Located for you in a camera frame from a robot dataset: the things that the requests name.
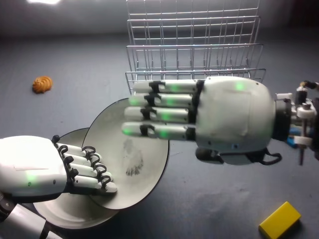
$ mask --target yellow rectangular object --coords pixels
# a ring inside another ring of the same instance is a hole
[[[259,225],[259,230],[269,239],[277,239],[291,227],[301,214],[289,203],[285,202]]]

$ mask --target gray table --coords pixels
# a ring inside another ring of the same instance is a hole
[[[264,30],[260,67],[274,93],[318,81],[317,29]],[[126,35],[83,36],[0,43],[0,137],[51,138],[89,127],[109,104],[127,97]],[[40,75],[54,80],[44,95],[31,91]],[[319,162],[309,150],[298,166],[295,149],[272,141],[283,161],[267,167],[213,165],[196,160],[194,143],[173,142],[165,175],[141,203],[94,230],[70,238],[260,238],[258,224],[285,201],[303,216],[291,238],[318,238]]]

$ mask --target wire rack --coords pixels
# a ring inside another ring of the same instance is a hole
[[[258,8],[259,0],[127,0],[130,92],[139,80],[262,81]]]

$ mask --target metal dish rack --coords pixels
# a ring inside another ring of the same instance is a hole
[[[261,82],[258,8],[259,0],[127,0],[130,93],[142,80],[228,75]]]

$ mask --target white plate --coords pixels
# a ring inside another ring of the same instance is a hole
[[[82,146],[88,128],[78,129],[61,137],[61,143]],[[55,200],[34,203],[46,220],[66,229],[83,229],[96,226],[113,217],[118,211],[103,208],[89,196],[61,194]]]
[[[108,106],[94,120],[83,142],[83,146],[96,148],[118,187],[115,195],[91,196],[108,209],[123,209],[140,202],[160,181],[168,162],[167,140],[129,137],[121,132],[127,106],[128,99]]]

